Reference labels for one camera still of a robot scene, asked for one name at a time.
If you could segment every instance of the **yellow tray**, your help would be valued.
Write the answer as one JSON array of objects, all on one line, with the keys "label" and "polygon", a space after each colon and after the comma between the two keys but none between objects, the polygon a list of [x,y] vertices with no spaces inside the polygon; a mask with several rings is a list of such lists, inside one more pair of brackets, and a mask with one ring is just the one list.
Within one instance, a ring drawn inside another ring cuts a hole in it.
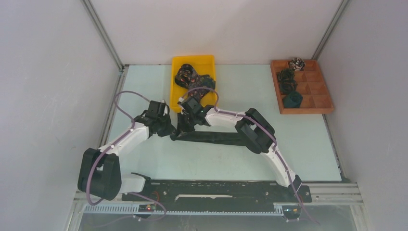
[{"label": "yellow tray", "polygon": [[[190,64],[194,67],[199,75],[210,75],[214,81],[216,80],[216,67],[213,55],[173,57],[173,63],[171,65],[170,108],[176,113],[181,112],[181,108],[177,104],[179,102],[179,98],[187,92],[187,89],[180,87],[174,81],[174,77],[183,64]],[[207,106],[208,104],[214,105],[216,100],[217,96],[215,93],[209,92],[201,99],[201,105],[203,107]]]}]

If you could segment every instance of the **light blue tabletop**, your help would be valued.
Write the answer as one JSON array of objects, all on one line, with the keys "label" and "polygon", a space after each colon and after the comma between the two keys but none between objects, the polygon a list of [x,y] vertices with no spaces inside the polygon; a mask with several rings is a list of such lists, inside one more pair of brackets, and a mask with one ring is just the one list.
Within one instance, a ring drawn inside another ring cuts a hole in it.
[{"label": "light blue tabletop", "polygon": [[[269,65],[216,65],[219,107],[231,111],[257,109],[274,127],[278,146],[290,167],[303,181],[340,181],[330,139],[321,115],[281,115]],[[151,100],[169,102],[171,66],[130,66],[123,90],[132,90]],[[123,94],[119,105],[132,116],[148,103],[133,94]],[[172,124],[177,116],[171,111]],[[130,121],[116,112],[109,140],[122,133]],[[235,131],[200,126],[197,130]],[[171,141],[153,135],[120,160],[121,171],[137,172],[168,180],[275,180],[261,155],[245,147]]]}]

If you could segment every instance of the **brown divided tray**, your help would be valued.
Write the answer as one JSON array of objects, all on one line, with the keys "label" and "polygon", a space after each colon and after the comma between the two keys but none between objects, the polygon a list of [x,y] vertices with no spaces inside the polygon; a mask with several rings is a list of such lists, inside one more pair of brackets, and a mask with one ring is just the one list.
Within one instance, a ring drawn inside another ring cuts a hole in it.
[{"label": "brown divided tray", "polygon": [[305,60],[304,71],[294,72],[294,79],[297,82],[296,91],[303,96],[300,108],[283,107],[282,99],[286,95],[279,89],[277,76],[281,70],[289,68],[289,62],[290,60],[274,60],[270,64],[281,114],[328,114],[332,112],[334,110],[332,99],[316,60]]}]

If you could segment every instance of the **purple cable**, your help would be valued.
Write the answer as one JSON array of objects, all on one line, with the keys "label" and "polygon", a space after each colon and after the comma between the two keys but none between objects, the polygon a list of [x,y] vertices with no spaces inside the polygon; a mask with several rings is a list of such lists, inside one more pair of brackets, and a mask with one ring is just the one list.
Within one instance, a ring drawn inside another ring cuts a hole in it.
[{"label": "purple cable", "polygon": [[[235,113],[232,113],[232,112],[226,112],[226,111],[222,111],[222,110],[220,110],[219,108],[217,108],[217,104],[218,104],[218,100],[219,100],[219,95],[218,95],[218,93],[217,93],[214,89],[208,88],[208,87],[192,88],[192,89],[188,90],[188,91],[182,96],[182,98],[184,98],[189,92],[191,92],[191,91],[193,91],[193,90],[197,90],[197,89],[206,89],[206,90],[209,90],[209,91],[214,92],[214,93],[217,95],[217,100],[216,100],[216,103],[214,104],[214,110],[215,110],[216,112],[222,113],[222,114],[231,115],[231,116],[240,116],[240,117],[243,117],[243,118],[245,118],[245,119],[248,119],[249,121],[251,121],[251,122],[253,122],[254,124],[256,124],[265,134],[267,134],[267,135],[272,139],[272,141],[273,141],[273,143],[274,143],[274,146],[272,147],[272,149],[275,151],[275,148],[276,148],[277,145],[278,145],[278,143],[277,143],[275,137],[273,137],[273,135],[270,134],[270,133],[269,133],[263,126],[261,126],[258,122],[256,122],[255,120],[253,120],[253,119],[250,118],[249,116],[242,115],[242,114],[235,114]],[[304,207],[303,202],[302,202],[302,200],[300,199],[299,195],[297,194],[297,190],[296,190],[296,188],[295,188],[294,185],[293,185],[293,180],[292,180],[292,178],[291,178],[291,174],[289,173],[289,168],[286,166],[285,161],[283,160],[281,154],[280,154],[279,152],[276,152],[276,156],[278,156],[279,160],[280,160],[280,161],[282,162],[282,164],[283,164],[283,167],[285,168],[286,174],[288,175],[288,178],[289,178],[289,182],[291,183],[291,187],[292,187],[292,189],[293,189],[293,191],[294,191],[294,195],[296,196],[296,199],[297,199],[297,201],[299,202],[300,206],[302,207],[302,209],[304,210],[304,212],[306,213],[306,215],[309,217],[309,219],[310,219],[313,223],[320,225],[320,223],[319,223],[317,220],[315,220],[315,219],[309,214],[309,212],[306,210],[306,208]]]},{"label": "purple cable", "polygon": [[106,152],[108,152],[110,149],[112,149],[112,146],[115,146],[117,143],[119,143],[124,137],[126,137],[126,136],[130,133],[130,130],[131,130],[131,129],[134,129],[134,128],[135,128],[135,120],[133,119],[133,117],[132,117],[131,115],[129,115],[127,112],[125,112],[125,111],[124,111],[122,108],[120,108],[119,105],[118,105],[118,102],[117,102],[118,97],[119,97],[121,94],[123,94],[123,93],[136,94],[136,95],[142,97],[142,98],[143,98],[144,100],[146,100],[147,102],[150,102],[149,99],[147,99],[147,98],[144,97],[143,95],[141,95],[141,94],[139,94],[139,93],[136,93],[136,92],[134,92],[134,91],[124,90],[124,91],[121,91],[121,92],[119,92],[118,94],[115,95],[115,97],[114,97],[114,104],[115,104],[116,108],[117,108],[120,112],[122,112],[123,114],[125,114],[127,117],[130,118],[130,120],[132,121],[132,126],[130,127],[129,130],[127,130],[125,133],[123,133],[123,135],[121,135],[117,140],[115,140],[115,141],[112,143],[111,146],[109,146],[109,147],[107,147],[105,150],[103,150],[103,151],[101,152],[101,154],[98,156],[98,158],[96,158],[95,162],[93,163],[93,165],[92,165],[92,167],[91,167],[91,169],[90,169],[90,172],[89,172],[89,176],[88,176],[88,180],[87,180],[87,187],[86,187],[87,201],[88,201],[88,203],[89,203],[90,205],[97,205],[97,204],[99,204],[99,203],[103,200],[103,199],[101,198],[101,199],[99,199],[97,202],[92,202],[91,199],[90,199],[90,182],[91,182],[91,180],[92,180],[92,176],[93,176],[93,173],[95,172],[96,166],[98,165],[99,161],[102,159],[103,155],[105,155]]},{"label": "purple cable", "polygon": [[[138,219],[140,219],[140,220],[146,220],[146,221],[156,221],[156,220],[160,220],[160,219],[162,219],[162,218],[164,218],[164,217],[166,216],[167,210],[166,210],[166,208],[164,207],[164,205],[162,205],[160,202],[155,201],[155,200],[153,200],[153,199],[150,199],[149,197],[140,195],[140,194],[135,193],[135,192],[129,192],[129,194],[132,194],[132,195],[134,195],[134,196],[138,196],[138,197],[140,197],[140,198],[143,198],[143,199],[145,199],[145,200],[148,200],[148,201],[150,201],[150,202],[153,202],[153,203],[155,203],[155,204],[158,204],[158,205],[163,209],[163,211],[164,211],[164,214],[163,214],[162,216],[158,217],[158,218],[147,219],[147,218],[140,218],[140,217],[139,217]],[[127,219],[127,218],[135,218],[135,215],[129,215],[129,216],[119,217],[118,219],[115,219],[115,220],[113,220],[113,221],[110,221],[110,222],[108,222],[108,223],[106,223],[106,224],[97,225],[97,226],[92,226],[92,228],[105,227],[105,226],[111,225],[111,224],[113,224],[113,223],[115,223],[115,222],[117,222],[117,221],[120,221],[120,220],[123,220],[123,219]]]}]

